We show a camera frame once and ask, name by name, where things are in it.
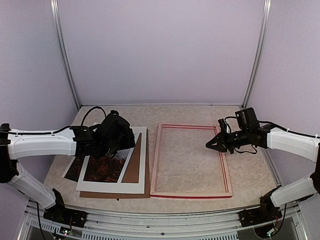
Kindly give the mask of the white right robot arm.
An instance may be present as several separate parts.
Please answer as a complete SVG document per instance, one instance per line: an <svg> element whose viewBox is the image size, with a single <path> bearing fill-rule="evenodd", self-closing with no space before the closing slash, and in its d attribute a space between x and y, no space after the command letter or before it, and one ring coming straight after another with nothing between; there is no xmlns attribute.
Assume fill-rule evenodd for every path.
<svg viewBox="0 0 320 240"><path fill-rule="evenodd" d="M271 218L276 208L290 202L302 200L320 192L320 138L292 133L279 126L269 123L260 126L255 123L242 126L240 131L227 132L227 125L220 119L220 132L205 144L205 147L221 153L234 153L242 146L253 145L264 149L280 150L294 154L315 163L315 170L295 182L279 187L266 196L270 202L264 203L256 210L256 218L266 222Z"/></svg>

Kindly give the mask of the red forest photo print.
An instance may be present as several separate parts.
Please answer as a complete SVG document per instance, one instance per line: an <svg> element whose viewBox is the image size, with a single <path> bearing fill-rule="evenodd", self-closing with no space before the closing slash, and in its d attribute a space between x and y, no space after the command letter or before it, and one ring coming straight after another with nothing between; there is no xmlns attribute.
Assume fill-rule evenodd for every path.
<svg viewBox="0 0 320 240"><path fill-rule="evenodd" d="M83 181L116 183L126 163L129 152L129 150L121 150L113 156L105 156L99 159L90 156L84 171ZM63 177L78 182L84 160L84 156L75 157Z"/></svg>

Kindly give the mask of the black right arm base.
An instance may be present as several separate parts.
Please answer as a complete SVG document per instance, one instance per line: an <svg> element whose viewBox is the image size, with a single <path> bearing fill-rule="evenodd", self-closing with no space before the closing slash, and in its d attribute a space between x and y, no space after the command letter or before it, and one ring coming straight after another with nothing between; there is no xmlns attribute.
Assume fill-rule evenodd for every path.
<svg viewBox="0 0 320 240"><path fill-rule="evenodd" d="M258 225L282 218L280 207L274 206L270 196L260 198L260 206L252 209L244 209L238 213L242 227Z"/></svg>

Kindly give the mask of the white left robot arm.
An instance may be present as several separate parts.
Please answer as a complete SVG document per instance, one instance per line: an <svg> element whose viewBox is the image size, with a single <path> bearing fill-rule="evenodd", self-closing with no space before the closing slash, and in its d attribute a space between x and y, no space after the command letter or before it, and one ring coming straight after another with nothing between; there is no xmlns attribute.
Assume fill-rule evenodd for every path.
<svg viewBox="0 0 320 240"><path fill-rule="evenodd" d="M8 184L35 200L47 212L63 223L70 218L59 191L48 188L18 162L20 158L36 156L113 156L120 150L135 147L135 135L128 125L101 124L91 127L66 126L59 130L32 131L0 126L0 182Z"/></svg>

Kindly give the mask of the light wood picture frame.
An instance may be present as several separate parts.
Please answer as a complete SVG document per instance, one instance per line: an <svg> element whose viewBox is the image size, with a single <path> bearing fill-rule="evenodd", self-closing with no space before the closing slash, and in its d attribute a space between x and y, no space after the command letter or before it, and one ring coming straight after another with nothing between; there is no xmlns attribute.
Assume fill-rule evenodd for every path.
<svg viewBox="0 0 320 240"><path fill-rule="evenodd" d="M153 170L152 170L152 179L150 182L150 196L155 198L168 198L168 199L229 199L233 196L229 170L225 155L219 153L219 163L221 166L222 179L223 179L223 193L169 193L169 192L160 192L156 190L157 181L159 175L159 163L161 159L161 143L163 140L163 130L164 129L181 129L181 130L208 130L213 131L214 134L217 134L217 127L214 125L189 125L189 124L168 124L160 123L158 125L154 161L153 161Z"/></svg>

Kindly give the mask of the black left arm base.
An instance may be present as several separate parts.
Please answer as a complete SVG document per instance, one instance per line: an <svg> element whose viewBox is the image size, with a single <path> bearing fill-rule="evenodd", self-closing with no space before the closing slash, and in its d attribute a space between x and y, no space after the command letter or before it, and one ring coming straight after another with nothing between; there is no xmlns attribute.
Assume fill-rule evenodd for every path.
<svg viewBox="0 0 320 240"><path fill-rule="evenodd" d="M85 211L65 207L60 192L54 188L52 190L55 196L55 202L52 207L44 210L43 218L71 227L84 228L88 214Z"/></svg>

